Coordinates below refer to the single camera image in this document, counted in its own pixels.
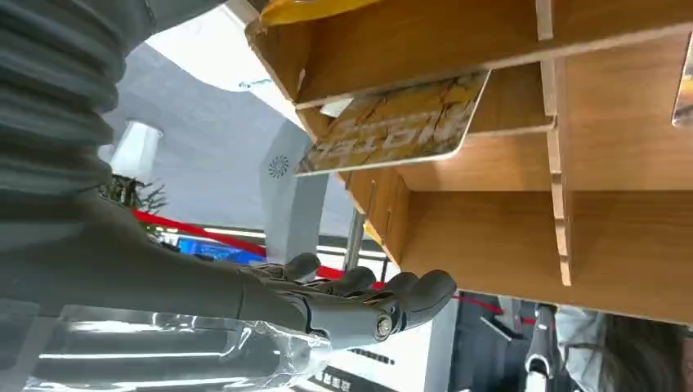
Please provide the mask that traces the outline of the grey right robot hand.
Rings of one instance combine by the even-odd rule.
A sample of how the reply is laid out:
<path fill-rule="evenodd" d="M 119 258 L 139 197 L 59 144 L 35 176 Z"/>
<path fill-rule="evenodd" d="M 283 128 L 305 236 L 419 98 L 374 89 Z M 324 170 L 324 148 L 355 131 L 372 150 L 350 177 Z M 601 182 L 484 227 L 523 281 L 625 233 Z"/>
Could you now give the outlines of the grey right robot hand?
<path fill-rule="evenodd" d="M 1 194 L 1 297 L 45 315 L 85 305 L 264 321 L 352 347 L 377 342 L 380 321 L 396 333 L 431 321 L 456 289 L 442 270 L 400 274 L 379 291 L 350 276 L 308 287 L 167 249 L 128 209 L 95 192 Z"/>

